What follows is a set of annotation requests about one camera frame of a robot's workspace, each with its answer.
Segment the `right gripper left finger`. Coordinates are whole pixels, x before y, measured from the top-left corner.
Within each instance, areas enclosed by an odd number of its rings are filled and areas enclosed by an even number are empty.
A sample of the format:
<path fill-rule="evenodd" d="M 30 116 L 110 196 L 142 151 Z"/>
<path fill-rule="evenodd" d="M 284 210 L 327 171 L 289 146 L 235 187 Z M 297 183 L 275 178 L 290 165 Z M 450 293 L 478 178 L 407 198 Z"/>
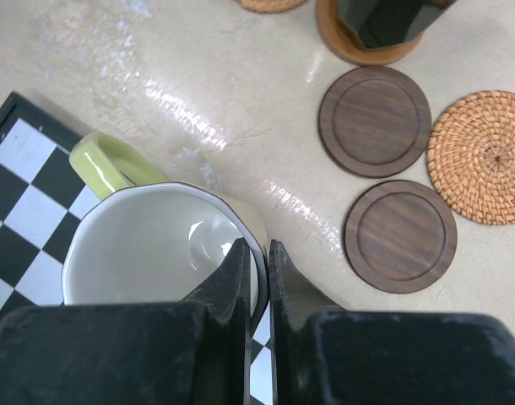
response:
<path fill-rule="evenodd" d="M 243 239 L 178 302 L 29 306 L 0 323 L 0 404 L 247 404 Z"/>

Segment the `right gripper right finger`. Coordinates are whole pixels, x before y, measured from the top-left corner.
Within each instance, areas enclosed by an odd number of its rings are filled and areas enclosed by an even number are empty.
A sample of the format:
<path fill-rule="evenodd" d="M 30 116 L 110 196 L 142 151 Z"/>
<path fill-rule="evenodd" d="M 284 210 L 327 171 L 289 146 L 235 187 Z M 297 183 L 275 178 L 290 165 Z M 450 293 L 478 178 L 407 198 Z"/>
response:
<path fill-rule="evenodd" d="M 346 310 L 273 241 L 276 404 L 515 404 L 515 338 L 470 313 Z"/>

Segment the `green mug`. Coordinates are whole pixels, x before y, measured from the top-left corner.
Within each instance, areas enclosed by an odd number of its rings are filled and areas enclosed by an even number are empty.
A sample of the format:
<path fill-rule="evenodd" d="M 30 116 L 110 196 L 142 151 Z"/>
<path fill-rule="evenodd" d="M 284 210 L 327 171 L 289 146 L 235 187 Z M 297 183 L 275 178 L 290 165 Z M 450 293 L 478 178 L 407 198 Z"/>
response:
<path fill-rule="evenodd" d="M 168 180 L 131 145 L 101 132 L 69 162 L 99 202 L 81 220 L 62 268 L 66 305 L 180 300 L 211 275 L 237 239 L 251 251 L 251 324 L 267 305 L 267 233 L 256 210 Z"/>

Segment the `dark walnut coaster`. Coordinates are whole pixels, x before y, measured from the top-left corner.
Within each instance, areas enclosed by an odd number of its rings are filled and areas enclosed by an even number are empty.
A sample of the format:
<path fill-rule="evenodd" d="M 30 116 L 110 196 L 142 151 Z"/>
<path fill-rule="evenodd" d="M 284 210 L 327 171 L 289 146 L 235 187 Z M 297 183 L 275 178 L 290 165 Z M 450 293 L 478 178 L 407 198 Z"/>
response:
<path fill-rule="evenodd" d="M 406 74 L 390 67 L 358 67 L 327 89 L 317 127 L 335 164 L 357 176 L 385 178 L 408 169 L 426 151 L 431 109 Z"/>
<path fill-rule="evenodd" d="M 344 222 L 344 252 L 353 271 L 392 294 L 434 284 L 453 262 L 457 243 L 451 209 L 435 191 L 414 181 L 369 187 Z"/>

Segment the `woven rattan coaster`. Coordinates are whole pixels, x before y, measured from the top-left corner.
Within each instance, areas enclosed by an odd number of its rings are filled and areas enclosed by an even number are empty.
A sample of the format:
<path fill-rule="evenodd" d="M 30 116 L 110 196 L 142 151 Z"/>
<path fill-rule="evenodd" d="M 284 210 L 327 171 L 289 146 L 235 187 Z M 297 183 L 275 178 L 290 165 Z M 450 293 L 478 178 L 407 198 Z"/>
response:
<path fill-rule="evenodd" d="M 300 7 L 306 0 L 237 0 L 246 10 L 261 14 L 278 14 Z"/>
<path fill-rule="evenodd" d="M 447 205 L 479 224 L 515 224 L 515 93 L 483 90 L 432 128 L 426 166 Z"/>

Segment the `black mug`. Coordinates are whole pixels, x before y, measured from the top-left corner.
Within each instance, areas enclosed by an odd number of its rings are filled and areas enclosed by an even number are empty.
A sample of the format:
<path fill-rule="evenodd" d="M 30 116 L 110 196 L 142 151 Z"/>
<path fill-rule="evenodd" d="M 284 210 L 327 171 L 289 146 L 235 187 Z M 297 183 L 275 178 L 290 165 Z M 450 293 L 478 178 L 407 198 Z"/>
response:
<path fill-rule="evenodd" d="M 414 41 L 454 4 L 448 0 L 337 1 L 340 24 L 364 48 L 377 49 Z"/>

